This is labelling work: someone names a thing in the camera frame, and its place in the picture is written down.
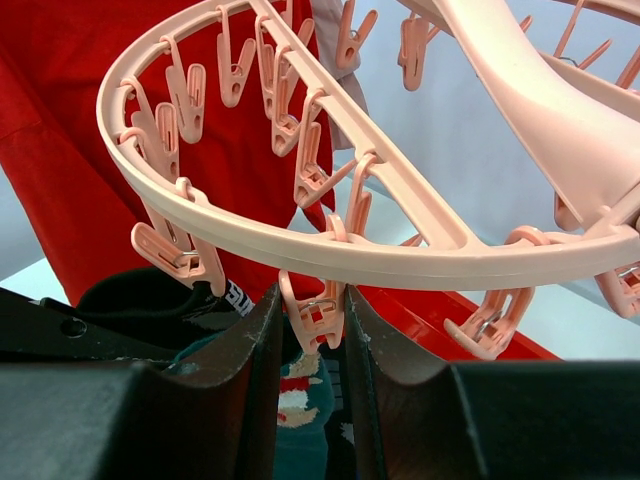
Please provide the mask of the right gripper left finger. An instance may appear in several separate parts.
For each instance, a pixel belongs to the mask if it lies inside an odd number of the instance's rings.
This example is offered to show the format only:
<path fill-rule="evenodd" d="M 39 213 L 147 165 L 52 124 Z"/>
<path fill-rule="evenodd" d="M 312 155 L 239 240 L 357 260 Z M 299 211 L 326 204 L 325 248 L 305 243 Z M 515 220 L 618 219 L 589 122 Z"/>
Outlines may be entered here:
<path fill-rule="evenodd" d="M 179 363 L 172 352 L 1 294 L 5 479 L 267 479 L 283 317 L 269 289 Z"/>

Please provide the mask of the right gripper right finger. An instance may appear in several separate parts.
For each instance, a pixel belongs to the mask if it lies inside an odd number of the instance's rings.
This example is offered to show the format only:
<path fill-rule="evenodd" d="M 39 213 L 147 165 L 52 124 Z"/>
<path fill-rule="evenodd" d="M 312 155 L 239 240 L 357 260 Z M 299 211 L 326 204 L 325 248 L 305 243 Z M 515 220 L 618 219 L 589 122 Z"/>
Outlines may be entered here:
<path fill-rule="evenodd" d="M 446 361 L 346 294 L 363 479 L 635 479 L 635 361 Z"/>

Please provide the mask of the teal christmas sock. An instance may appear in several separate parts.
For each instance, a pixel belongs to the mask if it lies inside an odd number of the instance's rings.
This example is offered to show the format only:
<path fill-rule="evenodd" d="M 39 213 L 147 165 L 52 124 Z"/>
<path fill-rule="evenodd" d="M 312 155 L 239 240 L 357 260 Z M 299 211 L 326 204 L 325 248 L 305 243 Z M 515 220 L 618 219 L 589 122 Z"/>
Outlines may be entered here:
<path fill-rule="evenodd" d="M 305 354 L 283 332 L 274 479 L 357 479 L 343 347 Z"/>

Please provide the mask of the black sports sock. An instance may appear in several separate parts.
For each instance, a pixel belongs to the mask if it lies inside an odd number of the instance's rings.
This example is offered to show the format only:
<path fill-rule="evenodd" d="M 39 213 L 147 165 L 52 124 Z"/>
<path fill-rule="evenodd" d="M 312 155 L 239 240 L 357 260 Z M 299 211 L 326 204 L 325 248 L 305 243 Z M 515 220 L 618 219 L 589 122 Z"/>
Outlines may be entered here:
<path fill-rule="evenodd" d="M 206 281 L 188 287 L 145 267 L 100 281 L 81 297 L 74 314 L 144 343 L 182 350 L 222 333 L 253 308 L 251 298 L 231 280 L 218 297 Z"/>

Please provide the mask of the pink round clip hanger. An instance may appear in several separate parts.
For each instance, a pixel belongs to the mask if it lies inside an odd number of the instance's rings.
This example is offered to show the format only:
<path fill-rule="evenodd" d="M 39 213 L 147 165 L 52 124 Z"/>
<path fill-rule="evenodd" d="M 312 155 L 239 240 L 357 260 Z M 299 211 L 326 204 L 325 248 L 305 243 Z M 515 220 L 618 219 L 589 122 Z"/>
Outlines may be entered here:
<path fill-rule="evenodd" d="M 484 291 L 481 307 L 449 334 L 474 355 L 508 346 L 539 285 L 592 276 L 614 312 L 639 312 L 639 94 L 632 57 L 615 82 L 572 65 L 560 40 L 536 49 L 503 1 L 411 1 L 400 65 L 407 88 L 432 35 L 459 44 L 511 130 L 554 189 L 557 230 L 517 228 L 481 241 L 411 162 L 309 52 L 289 12 L 269 1 L 204 1 L 157 24 L 112 64 L 99 89 L 101 137 L 151 225 L 135 249 L 177 280 L 211 278 L 224 288 L 217 250 L 279 269 L 294 331 L 308 351 L 337 344 L 348 284 Z M 176 141 L 199 141 L 206 77 L 182 65 L 178 43 L 219 24 L 223 102 L 238 104 L 257 66 L 273 151 L 297 154 L 301 207 L 352 177 L 345 218 L 305 234 L 227 212 L 181 177 Z"/>

